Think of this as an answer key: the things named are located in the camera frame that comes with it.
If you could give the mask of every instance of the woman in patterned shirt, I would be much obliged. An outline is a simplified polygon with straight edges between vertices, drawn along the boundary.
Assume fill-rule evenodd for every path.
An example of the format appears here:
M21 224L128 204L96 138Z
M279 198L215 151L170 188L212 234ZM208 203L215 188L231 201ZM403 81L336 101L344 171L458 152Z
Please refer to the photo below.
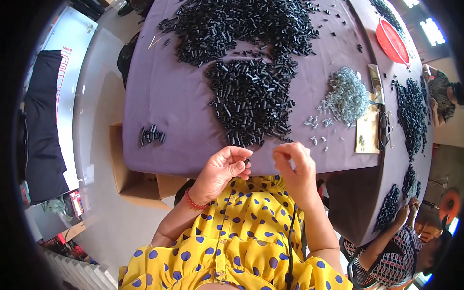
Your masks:
M250 178L251 155L229 146L208 160L151 244L120 268L119 289L352 289L340 274L338 240L317 194L309 149L298 142L276 147L272 157L282 175L275 176Z
M451 83L444 72L428 64L423 70L430 91L433 126L438 127L454 116L456 105L464 105L463 88L461 82Z
M415 273L428 276L435 270L451 241L447 230L438 238L423 244L414 231L419 201L412 198L396 214L396 219L374 241L363 246L359 264L385 287L396 287L410 280ZM343 243L351 256L356 246Z

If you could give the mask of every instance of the table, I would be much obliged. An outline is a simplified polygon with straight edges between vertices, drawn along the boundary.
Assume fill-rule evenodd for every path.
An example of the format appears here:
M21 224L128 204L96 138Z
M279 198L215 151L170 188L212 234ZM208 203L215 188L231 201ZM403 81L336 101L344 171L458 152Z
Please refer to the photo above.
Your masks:
M379 16L374 13L375 8L370 5L369 1L351 1L350 5L364 26L372 49L373 63L379 66L381 74L387 74L387 79L381 78L385 93L384 110L393 114L393 120L390 120L390 123L393 124L395 138L393 149L387 146L378 167L347 171L334 175L327 182L330 196L329 219L332 225L343 237L360 246L372 241L379 234L379 232L373 233L373 229L383 200L393 184L396 183L401 191L403 178L409 164L404 132L398 124L396 114L398 108L396 92L389 89L392 76L396 74L397 80L403 85L406 85L406 80L409 77L420 81L422 64L406 25L393 6L390 5L390 8L404 27L406 43L409 48L413 48L411 49L414 54L412 55L413 59L411 59L410 73L405 65L392 62L377 42L375 29L379 23ZM419 151L412 163L416 171L416 178L422 184L420 201L424 198L432 161L433 128L431 126L427 126L426 139L427 145L424 154ZM407 202L408 200L403 200L400 194L398 209Z
M171 18L180 4L178 0L155 1L143 25L126 87L123 153L129 169L195 178L207 159L228 143L225 130L217 122L213 109L207 105L213 97L204 74L207 65L197 68L179 63L174 49L179 42L177 35L173 32L161 34L156 28L161 20ZM319 115L317 129L303 125L309 116L318 115L316 107L330 90L327 83L331 71L348 65L361 74L362 81L372 91L367 69L371 58L369 53L360 53L356 47L358 44L369 46L363 27L349 11L347 2L339 0L320 4L321 11L328 9L331 13L310 14L314 27L323 25L319 29L321 39L311 41L317 55L292 55L299 66L298 77L292 80L290 87L290 97L295 100L296 106L289 118L293 131L289 137L311 148L319 173L377 166L379 155L354 153L355 129L348 129L342 122L323 127L321 121L331 115ZM336 37L331 35L332 31L336 32ZM162 39L148 49L154 35ZM171 39L170 45L163 45L168 38ZM238 41L235 51L249 49L256 50L257 46ZM228 53L225 61L252 59L237 57L232 51ZM151 123L166 132L166 142L140 148L140 130ZM310 139L313 136L319 139L317 147ZM262 148L250 148L254 151L251 157L253 175L277 174L271 153L281 143L266 137Z

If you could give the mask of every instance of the white wall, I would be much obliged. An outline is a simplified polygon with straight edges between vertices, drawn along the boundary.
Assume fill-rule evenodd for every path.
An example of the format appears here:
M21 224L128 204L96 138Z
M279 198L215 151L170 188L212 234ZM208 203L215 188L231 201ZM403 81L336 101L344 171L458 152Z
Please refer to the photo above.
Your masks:
M458 82L458 71L451 57L441 58L427 63L443 71L450 82ZM454 117L446 124L433 130L433 143L445 144L464 148L464 107L457 106Z

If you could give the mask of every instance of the hand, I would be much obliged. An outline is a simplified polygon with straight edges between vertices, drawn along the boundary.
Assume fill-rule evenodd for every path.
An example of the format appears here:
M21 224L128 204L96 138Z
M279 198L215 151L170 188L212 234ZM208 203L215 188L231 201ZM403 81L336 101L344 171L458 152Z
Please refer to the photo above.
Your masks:
M211 156L189 191L192 201L204 205L220 196L233 177L247 180L251 163L245 165L244 161L252 154L245 148L227 146Z
M419 200L416 197L413 197L409 201L409 216L416 218L418 211L419 211Z
M398 229L404 226L407 221L408 216L409 216L409 205L405 205L404 207L400 208L400 210L396 213L396 218L394 221L395 226L397 226Z
M430 106L432 110L438 109L438 102L434 98L430 98Z
M316 188L316 163L309 154L310 150L300 142L282 144L275 147L272 153L275 168L282 174L287 191L302 210L308 208L312 195L319 198ZM295 169L292 169L290 159L295 163Z

